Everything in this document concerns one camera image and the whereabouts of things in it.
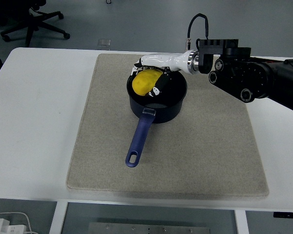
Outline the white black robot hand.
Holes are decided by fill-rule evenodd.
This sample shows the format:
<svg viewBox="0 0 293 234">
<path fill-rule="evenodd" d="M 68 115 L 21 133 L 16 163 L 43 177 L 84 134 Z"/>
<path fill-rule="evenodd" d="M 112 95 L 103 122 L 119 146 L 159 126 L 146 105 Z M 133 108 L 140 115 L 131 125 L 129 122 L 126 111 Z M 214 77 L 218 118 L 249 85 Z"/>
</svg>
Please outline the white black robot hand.
<svg viewBox="0 0 293 234">
<path fill-rule="evenodd" d="M 198 52 L 157 53 L 142 56 L 132 68 L 132 89 L 139 96 L 156 97 L 171 81 L 171 73 L 198 73 Z"/>
</svg>

